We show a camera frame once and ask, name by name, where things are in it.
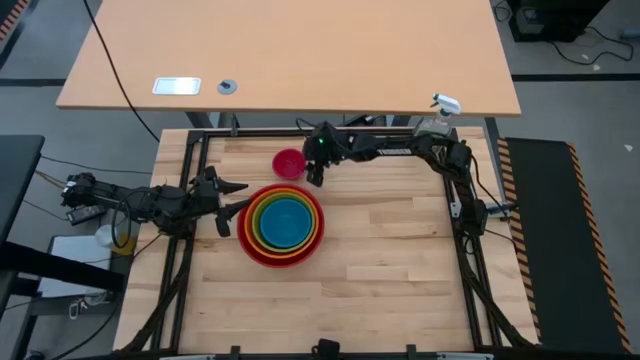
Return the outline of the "small magenta plastic bowl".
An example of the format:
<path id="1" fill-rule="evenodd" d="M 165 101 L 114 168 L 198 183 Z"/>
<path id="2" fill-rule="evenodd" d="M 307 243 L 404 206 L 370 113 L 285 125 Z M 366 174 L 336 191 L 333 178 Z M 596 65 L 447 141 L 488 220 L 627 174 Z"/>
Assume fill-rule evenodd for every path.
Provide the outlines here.
<path id="1" fill-rule="evenodd" d="M 300 150 L 287 148 L 279 151 L 272 160 L 272 170 L 285 180 L 296 180 L 305 171 L 306 159 Z"/>

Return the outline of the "green plastic bowl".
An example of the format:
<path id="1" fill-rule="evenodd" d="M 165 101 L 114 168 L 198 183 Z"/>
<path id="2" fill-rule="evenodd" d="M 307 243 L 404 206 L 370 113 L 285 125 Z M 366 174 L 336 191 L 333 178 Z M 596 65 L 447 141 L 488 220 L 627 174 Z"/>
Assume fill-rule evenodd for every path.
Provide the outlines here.
<path id="1" fill-rule="evenodd" d="M 259 212 L 268 204 L 268 202 L 270 200 L 275 200 L 275 199 L 279 199 L 279 198 L 283 198 L 283 197 L 294 198 L 294 199 L 300 200 L 300 201 L 304 202 L 310 208 L 310 210 L 312 211 L 313 230 L 312 230 L 311 234 L 307 237 L 306 241 L 299 248 L 294 248 L 294 249 L 289 249 L 289 250 L 278 250 L 278 249 L 272 248 L 269 245 L 266 245 L 264 243 L 264 241 L 262 240 L 261 235 L 259 233 L 259 228 L 258 228 L 258 214 L 259 214 Z M 252 226 L 252 231 L 253 231 L 253 235 L 254 235 L 254 238 L 255 238 L 256 242 L 260 246 L 265 248 L 266 250 L 268 250 L 270 252 L 273 252 L 273 253 L 276 253 L 276 254 L 293 253 L 295 251 L 298 251 L 298 250 L 304 248 L 311 241 L 311 239 L 315 236 L 315 231 L 317 230 L 317 225 L 318 225 L 317 217 L 318 217 L 318 213 L 316 211 L 315 204 L 312 201 L 310 201 L 306 196 L 300 195 L 298 193 L 293 193 L 293 192 L 274 192 L 273 194 L 264 196 L 258 202 L 258 205 L 256 206 L 256 208 L 254 210 L 254 213 L 252 215 L 251 226 Z"/>

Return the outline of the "black power adapter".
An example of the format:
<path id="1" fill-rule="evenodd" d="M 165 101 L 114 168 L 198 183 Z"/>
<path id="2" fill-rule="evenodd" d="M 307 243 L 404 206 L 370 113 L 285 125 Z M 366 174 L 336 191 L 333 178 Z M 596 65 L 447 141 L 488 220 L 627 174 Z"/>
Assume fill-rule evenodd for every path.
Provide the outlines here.
<path id="1" fill-rule="evenodd" d="M 107 209 L 102 205 L 91 205 L 74 208 L 66 213 L 66 217 L 72 226 L 84 223 L 103 216 Z"/>

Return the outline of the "black equipment box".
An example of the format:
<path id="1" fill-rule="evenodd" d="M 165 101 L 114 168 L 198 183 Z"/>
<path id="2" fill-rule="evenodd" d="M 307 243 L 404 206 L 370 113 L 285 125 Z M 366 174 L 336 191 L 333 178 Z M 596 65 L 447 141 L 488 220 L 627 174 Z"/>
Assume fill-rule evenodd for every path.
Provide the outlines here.
<path id="1" fill-rule="evenodd" d="M 506 0 L 516 42 L 573 42 L 610 0 Z"/>

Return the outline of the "white flat board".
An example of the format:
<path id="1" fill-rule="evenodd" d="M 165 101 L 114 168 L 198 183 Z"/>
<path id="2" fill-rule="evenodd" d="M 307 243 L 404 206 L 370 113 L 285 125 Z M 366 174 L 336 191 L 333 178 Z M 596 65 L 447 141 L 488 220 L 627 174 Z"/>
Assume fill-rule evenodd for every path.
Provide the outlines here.
<path id="1" fill-rule="evenodd" d="M 111 250 L 101 244 L 94 236 L 55 236 L 52 238 L 50 254 L 69 260 L 86 262 L 103 270 L 110 269 Z M 105 289 L 81 284 L 64 282 L 52 278 L 42 278 L 38 292 L 43 298 L 58 298 L 66 296 L 95 295 L 105 292 Z"/>

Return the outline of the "clear spray bottle white nozzle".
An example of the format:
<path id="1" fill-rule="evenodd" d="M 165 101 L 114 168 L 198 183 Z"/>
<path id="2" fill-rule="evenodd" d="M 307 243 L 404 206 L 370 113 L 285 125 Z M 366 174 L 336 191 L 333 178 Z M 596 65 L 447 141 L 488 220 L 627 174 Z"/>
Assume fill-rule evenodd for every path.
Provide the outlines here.
<path id="1" fill-rule="evenodd" d="M 431 108 L 437 107 L 435 115 L 428 119 L 421 118 L 413 129 L 414 136 L 429 133 L 447 137 L 451 133 L 449 119 L 462 112 L 460 103 L 454 98 L 436 93 L 433 100 Z"/>

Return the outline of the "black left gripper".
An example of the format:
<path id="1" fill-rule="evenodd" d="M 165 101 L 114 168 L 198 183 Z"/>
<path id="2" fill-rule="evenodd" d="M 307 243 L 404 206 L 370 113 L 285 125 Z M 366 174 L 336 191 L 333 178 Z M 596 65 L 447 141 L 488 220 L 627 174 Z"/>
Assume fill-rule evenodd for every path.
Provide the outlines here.
<path id="1" fill-rule="evenodd" d="M 202 174 L 189 181 L 190 198 L 188 200 L 188 218 L 198 219 L 209 214 L 216 214 L 216 228 L 221 237 L 229 237 L 231 234 L 229 222 L 242 209 L 250 204 L 250 200 L 227 204 L 221 207 L 220 195 L 231 194 L 244 190 L 247 184 L 233 183 L 218 178 L 214 166 L 206 167 Z"/>

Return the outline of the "blue plastic bowl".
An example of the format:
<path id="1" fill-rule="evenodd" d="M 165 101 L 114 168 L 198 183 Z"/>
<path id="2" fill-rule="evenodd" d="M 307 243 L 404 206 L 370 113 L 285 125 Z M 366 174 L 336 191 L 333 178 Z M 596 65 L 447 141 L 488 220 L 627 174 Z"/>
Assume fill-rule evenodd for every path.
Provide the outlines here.
<path id="1" fill-rule="evenodd" d="M 312 211 L 294 198 L 270 200 L 258 214 L 258 228 L 264 243 L 272 248 L 299 248 L 313 230 Z"/>

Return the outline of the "silver rectangular desk plate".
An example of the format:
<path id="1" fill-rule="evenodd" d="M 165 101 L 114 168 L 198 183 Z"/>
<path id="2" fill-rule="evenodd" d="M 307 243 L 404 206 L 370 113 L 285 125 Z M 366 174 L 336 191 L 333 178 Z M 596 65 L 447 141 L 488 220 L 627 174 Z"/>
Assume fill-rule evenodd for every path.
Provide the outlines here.
<path id="1" fill-rule="evenodd" d="M 193 96 L 198 95 L 201 79 L 197 77 L 158 77 L 154 81 L 154 95 Z"/>

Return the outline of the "black aluminium table frame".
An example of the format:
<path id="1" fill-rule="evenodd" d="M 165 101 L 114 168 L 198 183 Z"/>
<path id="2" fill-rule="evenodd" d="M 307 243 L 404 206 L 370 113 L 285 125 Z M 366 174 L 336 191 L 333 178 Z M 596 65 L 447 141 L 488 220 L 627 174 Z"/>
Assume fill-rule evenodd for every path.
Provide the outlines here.
<path id="1" fill-rule="evenodd" d="M 300 149 L 285 129 L 210 139 L 207 165 L 249 187 L 225 197 L 243 200 L 284 183 L 274 155 Z M 221 238 L 213 216 L 198 221 L 188 282 L 181 353 L 309 352 L 320 338 L 344 352 L 472 350 L 463 287 L 452 238 L 444 179 L 415 157 L 345 162 L 325 170 L 321 188 L 303 179 L 325 218 L 323 239 L 307 260 L 289 268 L 253 261 L 236 236 Z M 494 301 L 531 342 L 538 342 L 514 245 L 481 238 Z M 128 280 L 113 349 L 129 343 L 156 305 L 168 240 L 136 260 Z"/>

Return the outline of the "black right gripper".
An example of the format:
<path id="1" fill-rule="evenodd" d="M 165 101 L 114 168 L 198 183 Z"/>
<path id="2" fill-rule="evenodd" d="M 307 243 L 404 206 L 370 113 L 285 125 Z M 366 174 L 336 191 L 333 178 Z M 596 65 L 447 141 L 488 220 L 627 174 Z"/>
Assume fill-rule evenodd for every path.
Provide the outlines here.
<path id="1" fill-rule="evenodd" d="M 323 122 L 306 137 L 302 152 L 306 160 L 306 180 L 315 187 L 321 187 L 323 167 L 337 165 L 345 159 L 345 135 L 330 123 Z"/>

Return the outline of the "white paper cup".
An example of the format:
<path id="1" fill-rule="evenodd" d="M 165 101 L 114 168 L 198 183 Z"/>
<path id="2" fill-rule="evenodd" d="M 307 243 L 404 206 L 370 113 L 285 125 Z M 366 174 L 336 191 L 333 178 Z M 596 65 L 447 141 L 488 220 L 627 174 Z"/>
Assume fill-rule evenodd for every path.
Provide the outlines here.
<path id="1" fill-rule="evenodd" d="M 113 232 L 114 229 L 112 225 L 102 225 L 94 234 L 96 243 L 101 247 L 112 249 L 114 247 Z"/>

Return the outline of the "black side table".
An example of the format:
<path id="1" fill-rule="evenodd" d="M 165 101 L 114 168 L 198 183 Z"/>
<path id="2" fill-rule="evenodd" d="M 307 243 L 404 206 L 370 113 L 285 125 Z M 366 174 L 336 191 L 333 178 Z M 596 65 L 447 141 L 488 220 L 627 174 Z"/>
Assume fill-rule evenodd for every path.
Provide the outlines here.
<path id="1" fill-rule="evenodd" d="M 44 253 L 7 240 L 40 159 L 41 135 L 0 135 L 0 310 L 10 296 L 27 296 L 34 286 L 19 290 L 20 272 L 68 283 L 119 292 L 124 276 L 90 264 Z"/>

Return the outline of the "large beige wooden desk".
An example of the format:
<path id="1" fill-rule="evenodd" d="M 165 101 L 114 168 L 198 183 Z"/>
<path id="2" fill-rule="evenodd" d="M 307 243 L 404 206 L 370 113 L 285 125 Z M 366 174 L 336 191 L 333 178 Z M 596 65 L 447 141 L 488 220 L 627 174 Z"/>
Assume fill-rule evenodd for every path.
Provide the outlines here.
<path id="1" fill-rule="evenodd" d="M 489 0 L 103 0 L 95 20 L 61 108 L 521 112 Z M 200 92 L 154 95 L 158 77 Z"/>

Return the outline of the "black mat hazard stripe edges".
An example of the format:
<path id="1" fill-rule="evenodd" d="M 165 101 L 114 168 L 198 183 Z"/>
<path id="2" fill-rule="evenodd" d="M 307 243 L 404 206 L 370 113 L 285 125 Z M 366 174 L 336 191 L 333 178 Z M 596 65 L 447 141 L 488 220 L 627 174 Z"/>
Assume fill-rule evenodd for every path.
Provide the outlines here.
<path id="1" fill-rule="evenodd" d="M 567 142 L 500 138 L 509 226 L 541 346 L 629 355 L 631 342 L 582 176 Z"/>

